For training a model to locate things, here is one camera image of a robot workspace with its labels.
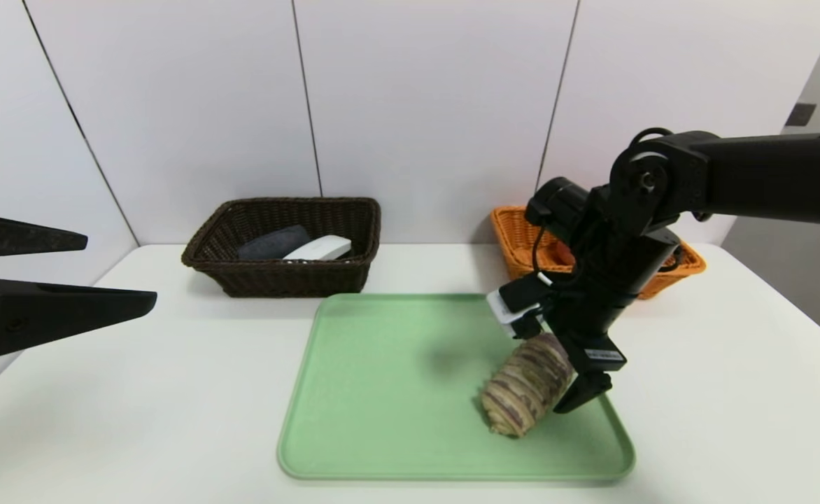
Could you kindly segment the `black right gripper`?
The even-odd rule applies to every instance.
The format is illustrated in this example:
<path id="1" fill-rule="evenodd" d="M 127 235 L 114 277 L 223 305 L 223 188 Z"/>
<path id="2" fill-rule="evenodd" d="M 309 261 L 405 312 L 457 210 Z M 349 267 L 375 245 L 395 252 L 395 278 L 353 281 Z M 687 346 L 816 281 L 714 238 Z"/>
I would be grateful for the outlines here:
<path id="1" fill-rule="evenodd" d="M 636 299 L 583 293 L 551 296 L 547 325 L 580 373 L 554 406 L 555 414 L 569 414 L 612 388 L 606 372 L 620 370 L 627 358 L 609 338 L 609 328 Z"/>

